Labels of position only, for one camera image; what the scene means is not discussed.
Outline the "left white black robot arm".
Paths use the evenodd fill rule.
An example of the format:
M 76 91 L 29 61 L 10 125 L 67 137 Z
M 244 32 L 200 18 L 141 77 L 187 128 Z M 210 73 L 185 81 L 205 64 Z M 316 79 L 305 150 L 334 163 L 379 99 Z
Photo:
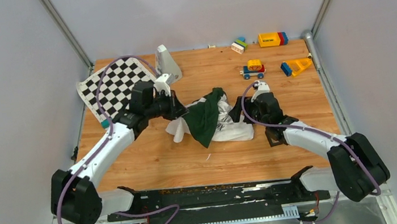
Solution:
M 68 170 L 58 169 L 51 181 L 51 212 L 58 224 L 67 220 L 74 224 L 96 224 L 103 215 L 122 212 L 130 219 L 138 218 L 143 204 L 128 188 L 98 192 L 104 174 L 117 157 L 149 126 L 153 118 L 176 120 L 187 108 L 170 88 L 172 74 L 163 74 L 154 82 L 137 82 L 132 88 L 128 106 L 122 107 L 105 135 L 78 163 Z

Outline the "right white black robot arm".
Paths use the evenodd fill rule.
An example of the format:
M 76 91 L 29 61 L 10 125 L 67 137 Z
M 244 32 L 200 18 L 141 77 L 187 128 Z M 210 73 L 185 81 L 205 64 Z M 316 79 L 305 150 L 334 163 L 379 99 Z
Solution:
M 301 201 L 325 190 L 340 191 L 358 202 L 379 193 L 380 185 L 391 176 L 364 134 L 338 135 L 308 126 L 284 114 L 272 92 L 256 98 L 238 97 L 229 116 L 234 122 L 264 126 L 271 146 L 297 146 L 328 160 L 329 168 L 308 167 L 297 173 L 299 180 L 292 185 L 292 192 Z

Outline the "white green garment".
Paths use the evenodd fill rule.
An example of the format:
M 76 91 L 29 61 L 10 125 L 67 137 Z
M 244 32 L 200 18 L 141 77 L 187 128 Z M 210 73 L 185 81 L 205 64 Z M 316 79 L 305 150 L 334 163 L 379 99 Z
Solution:
M 234 122 L 229 116 L 232 106 L 221 87 L 213 88 L 186 108 L 188 113 L 171 121 L 166 128 L 166 132 L 174 136 L 175 143 L 181 142 L 186 134 L 204 148 L 208 148 L 212 141 L 250 141 L 254 137 L 253 125 Z

